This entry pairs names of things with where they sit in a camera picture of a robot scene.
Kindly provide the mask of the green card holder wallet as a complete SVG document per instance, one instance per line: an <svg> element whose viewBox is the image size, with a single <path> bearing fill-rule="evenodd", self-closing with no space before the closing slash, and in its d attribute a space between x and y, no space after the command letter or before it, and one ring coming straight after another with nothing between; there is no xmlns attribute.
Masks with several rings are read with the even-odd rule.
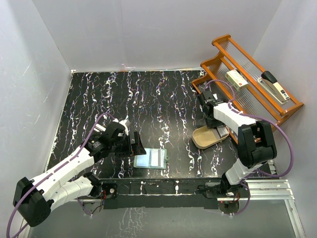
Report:
<svg viewBox="0 0 317 238"><path fill-rule="evenodd" d="M167 163L169 162L166 149L145 148L145 152L145 155L135 156L135 168L166 169Z"/></svg>

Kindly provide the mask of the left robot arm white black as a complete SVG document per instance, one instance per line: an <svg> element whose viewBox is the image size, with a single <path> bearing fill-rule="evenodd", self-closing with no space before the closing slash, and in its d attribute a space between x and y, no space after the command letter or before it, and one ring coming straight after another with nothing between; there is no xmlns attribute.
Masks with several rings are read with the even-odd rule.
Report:
<svg viewBox="0 0 317 238"><path fill-rule="evenodd" d="M127 121L99 124L67 158L32 179L17 182L13 206L31 227L42 223L57 207L81 196L96 198L102 193L99 179L92 173L74 177L110 154L117 158L145 155L140 134L129 135Z"/></svg>

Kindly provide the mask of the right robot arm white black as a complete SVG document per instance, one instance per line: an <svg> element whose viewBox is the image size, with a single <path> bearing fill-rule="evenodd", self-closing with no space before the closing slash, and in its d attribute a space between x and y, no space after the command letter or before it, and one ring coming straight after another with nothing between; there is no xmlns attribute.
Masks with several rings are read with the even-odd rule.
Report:
<svg viewBox="0 0 317 238"><path fill-rule="evenodd" d="M237 135L238 159L226 171L220 184L208 190L213 194L231 197L243 187L243 180L267 161L276 158L277 150L272 128L265 120L244 116L230 102L216 99L210 91L197 96L206 124L211 128L226 126Z"/></svg>

